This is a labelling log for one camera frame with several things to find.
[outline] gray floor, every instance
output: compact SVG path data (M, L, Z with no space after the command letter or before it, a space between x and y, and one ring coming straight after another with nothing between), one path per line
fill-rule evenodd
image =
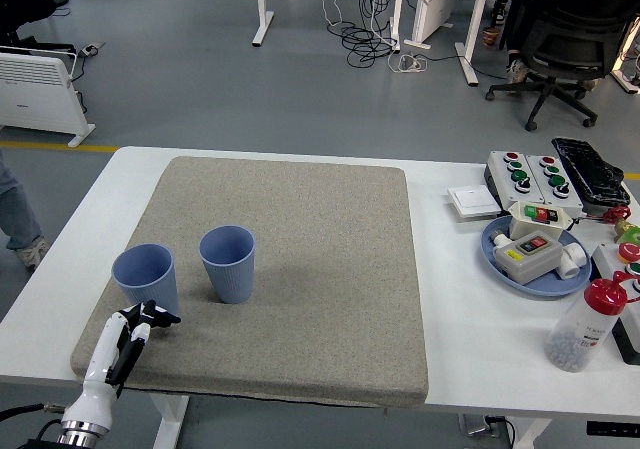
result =
M84 145L483 163L491 150L553 154L551 139L566 136L588 141L626 173L640 173L635 134L640 98L626 95L611 78L585 99L600 116L595 127L583 128L581 116L551 101L537 118L538 131L528 133L523 125L533 96L498 95L486 102L484 93L494 80L480 75L480 87L468 87L454 59L430 62L420 74L394 74L386 58L368 69L351 68L340 40L325 29L321 0L267 3L276 16L261 48L251 45L258 26L256 0L71 0L69 15L30 24L20 34L79 47L106 43L74 83L84 94L87 120L97 127ZM359 21L358 0L339 4L345 20ZM331 0L326 6L334 17ZM454 27L430 38L429 57L454 54L453 43L464 40L472 7L473 0L456 1ZM406 5L403 17L402 38L408 37L413 20ZM501 75L505 59L480 44L473 64ZM0 131L0 147L15 141L66 144L69 139L24 129ZM51 240L110 157L34 148L5 147L3 152ZM629 181L629 187L640 194L637 181ZM28 277L12 254L0 251L0 314ZM50 400L69 403L77 394L75 388L1 384L0 409ZM125 392L114 415L113 430L101 448L151 447L158 416L146 395ZM46 420L38 414L2 423L2 447L35 437ZM463 448L506 447L506 442L460 436L452 414L385 415L382 410L194 398L179 447L214 445ZM637 447L630 439L588 437L583 422L554 421L536 448L632 445Z

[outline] table leg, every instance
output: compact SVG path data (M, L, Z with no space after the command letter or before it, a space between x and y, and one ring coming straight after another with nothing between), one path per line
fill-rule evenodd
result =
M638 33L638 27L640 27L640 22L636 20L636 25L635 25L636 29L630 30L629 34L627 34L625 43L622 46L622 51L620 52L621 54L626 54L629 48L631 47L631 44L635 40L636 34ZM623 63L622 57L618 57L618 59L616 60L616 63L613 66L613 70L611 71L611 75L614 77L616 81L618 81L618 83L622 86L622 88L627 93L640 94L638 87L631 84L629 79L620 70L620 67L622 67L622 63Z
M260 17L260 27L252 42L256 47L262 45L262 40L267 34L267 29L269 29L269 24L271 24L271 20L273 19L273 11L266 10L265 0L258 0L258 16Z
M480 20L482 19L482 13L484 12L484 3L486 0L476 0L473 5L473 13L471 14L471 24L469 24L469 32L467 32L467 41L465 44L461 42L455 43L456 53L459 56L460 65L464 71L464 75L467 78L467 84L470 86L478 85L478 78L476 73L471 67L471 58L473 57L473 49L478 39L478 30L480 28Z
M189 396L172 394L149 394L156 409L162 415L153 449L175 449L182 428L184 414L187 411Z
M396 41L393 47L394 52L400 52L400 36L398 35L398 27L400 26L400 11L402 9L402 1L396 0L393 7L393 16L391 17L391 39Z
M518 439L513 445L513 449L535 449L533 442L536 438L544 432L547 428L551 419L542 419L537 418L533 419L526 429L523 429L523 422L525 419L519 419L517 417L510 417L509 420L513 423L513 425L517 428L518 431Z

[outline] white radiator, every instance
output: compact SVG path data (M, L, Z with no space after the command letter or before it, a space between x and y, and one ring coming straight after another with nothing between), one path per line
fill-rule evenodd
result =
M87 124L64 63L55 57L0 53L0 127L74 134L80 144Z

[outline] plastic cup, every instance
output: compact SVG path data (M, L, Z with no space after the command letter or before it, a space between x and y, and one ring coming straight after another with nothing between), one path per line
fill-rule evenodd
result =
M496 27L485 27L482 30L482 42L485 46L495 46L499 35L500 29Z
M242 226L220 226L207 232L198 247L213 289L222 302L238 304L253 292L256 239Z
M111 275L131 304L147 302L178 315L178 287L173 254L161 244L140 244L120 254Z

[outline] yellow floor line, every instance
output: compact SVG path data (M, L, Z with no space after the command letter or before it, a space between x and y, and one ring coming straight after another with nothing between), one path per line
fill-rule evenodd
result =
M78 147L69 147L66 144L46 144L35 142L12 142L0 141L0 147L11 147L20 149L48 149L52 151L83 151L83 152L116 152L120 149L118 146L90 146L88 144L80 144Z

